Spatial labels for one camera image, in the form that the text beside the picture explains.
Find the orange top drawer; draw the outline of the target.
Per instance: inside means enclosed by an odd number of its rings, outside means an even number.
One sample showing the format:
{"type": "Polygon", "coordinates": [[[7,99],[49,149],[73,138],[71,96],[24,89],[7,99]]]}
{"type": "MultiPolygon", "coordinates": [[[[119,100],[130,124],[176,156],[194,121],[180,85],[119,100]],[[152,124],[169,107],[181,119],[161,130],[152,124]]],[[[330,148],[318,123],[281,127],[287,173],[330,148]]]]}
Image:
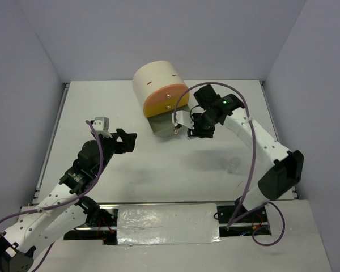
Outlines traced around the orange top drawer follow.
{"type": "Polygon", "coordinates": [[[170,84],[165,87],[161,87],[155,90],[152,94],[148,96],[145,100],[145,106],[152,106],[158,104],[166,104],[170,102],[172,99],[178,99],[180,95],[182,95],[188,87],[185,84],[170,84]]]}

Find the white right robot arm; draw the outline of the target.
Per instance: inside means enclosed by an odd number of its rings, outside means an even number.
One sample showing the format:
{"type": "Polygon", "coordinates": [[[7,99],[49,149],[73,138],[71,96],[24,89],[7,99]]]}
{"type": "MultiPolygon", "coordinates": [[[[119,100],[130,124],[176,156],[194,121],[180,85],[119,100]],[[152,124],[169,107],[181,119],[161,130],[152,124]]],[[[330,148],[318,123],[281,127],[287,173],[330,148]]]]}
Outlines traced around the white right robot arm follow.
{"type": "Polygon", "coordinates": [[[249,221],[255,209],[276,201],[298,184],[303,170],[304,155],[291,151],[272,137],[253,117],[245,97],[235,88],[221,97],[215,92],[215,82],[193,86],[194,98],[203,113],[192,113],[191,138],[212,138],[215,125],[221,124],[233,132],[251,150],[252,159],[246,186],[235,201],[230,220],[249,221]]]}

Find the yellow drawer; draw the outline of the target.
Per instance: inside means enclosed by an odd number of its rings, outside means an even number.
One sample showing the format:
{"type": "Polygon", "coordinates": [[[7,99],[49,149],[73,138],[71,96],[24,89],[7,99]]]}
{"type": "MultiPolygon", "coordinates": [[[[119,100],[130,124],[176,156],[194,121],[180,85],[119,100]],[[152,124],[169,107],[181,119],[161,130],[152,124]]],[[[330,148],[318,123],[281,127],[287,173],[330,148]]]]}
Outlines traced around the yellow drawer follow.
{"type": "Polygon", "coordinates": [[[178,97],[150,96],[143,105],[143,113],[146,118],[153,117],[174,110],[178,97]]]}

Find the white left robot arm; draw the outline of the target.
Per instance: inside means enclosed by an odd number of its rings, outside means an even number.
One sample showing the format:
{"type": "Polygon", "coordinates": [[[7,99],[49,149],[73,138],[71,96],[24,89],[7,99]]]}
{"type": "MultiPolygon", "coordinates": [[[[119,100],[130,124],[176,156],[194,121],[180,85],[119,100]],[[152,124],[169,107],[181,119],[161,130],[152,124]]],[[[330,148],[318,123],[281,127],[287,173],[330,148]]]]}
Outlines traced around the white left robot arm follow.
{"type": "Polygon", "coordinates": [[[46,198],[0,232],[0,271],[28,271],[35,258],[65,233],[99,221],[100,207],[86,194],[97,184],[113,155],[134,150],[137,134],[117,129],[115,133],[96,131],[93,135],[95,139],[83,145],[46,198]]]}

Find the grey bottom drawer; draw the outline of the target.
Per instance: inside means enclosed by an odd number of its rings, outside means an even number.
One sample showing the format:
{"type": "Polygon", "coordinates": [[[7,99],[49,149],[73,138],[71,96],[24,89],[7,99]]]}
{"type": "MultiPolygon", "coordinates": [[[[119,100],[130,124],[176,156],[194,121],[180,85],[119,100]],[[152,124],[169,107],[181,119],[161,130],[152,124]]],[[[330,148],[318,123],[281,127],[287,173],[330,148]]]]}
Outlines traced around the grey bottom drawer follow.
{"type": "Polygon", "coordinates": [[[173,109],[147,119],[155,136],[162,138],[171,137],[177,134],[184,134],[188,130],[184,126],[175,127],[172,122],[172,115],[173,109]]]}

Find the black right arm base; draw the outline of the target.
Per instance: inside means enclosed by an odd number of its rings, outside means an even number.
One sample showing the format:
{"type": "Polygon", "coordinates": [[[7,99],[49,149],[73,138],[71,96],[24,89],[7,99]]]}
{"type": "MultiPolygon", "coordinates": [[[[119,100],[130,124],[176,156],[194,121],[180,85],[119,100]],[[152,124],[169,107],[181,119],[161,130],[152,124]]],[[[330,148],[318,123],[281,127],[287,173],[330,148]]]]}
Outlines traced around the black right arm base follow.
{"type": "MultiPolygon", "coordinates": [[[[218,226],[225,227],[235,213],[237,204],[234,201],[217,201],[215,202],[216,212],[213,215],[213,218],[216,222],[218,222],[218,226]]],[[[250,226],[261,223],[267,223],[267,212],[264,207],[244,216],[243,218],[236,220],[236,218],[246,213],[246,209],[243,207],[235,214],[235,220],[233,221],[232,226],[250,226]]]]}

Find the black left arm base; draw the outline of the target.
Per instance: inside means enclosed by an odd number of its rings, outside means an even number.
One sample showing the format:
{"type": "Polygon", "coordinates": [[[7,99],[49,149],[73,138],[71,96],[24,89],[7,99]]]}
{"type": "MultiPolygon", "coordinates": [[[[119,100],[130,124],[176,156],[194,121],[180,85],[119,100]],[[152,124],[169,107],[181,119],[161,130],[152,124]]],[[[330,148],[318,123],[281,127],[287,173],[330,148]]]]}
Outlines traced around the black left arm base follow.
{"type": "Polygon", "coordinates": [[[66,233],[67,241],[98,240],[104,245],[117,245],[118,209],[104,209],[88,196],[76,204],[84,210],[85,221],[66,233]]]}

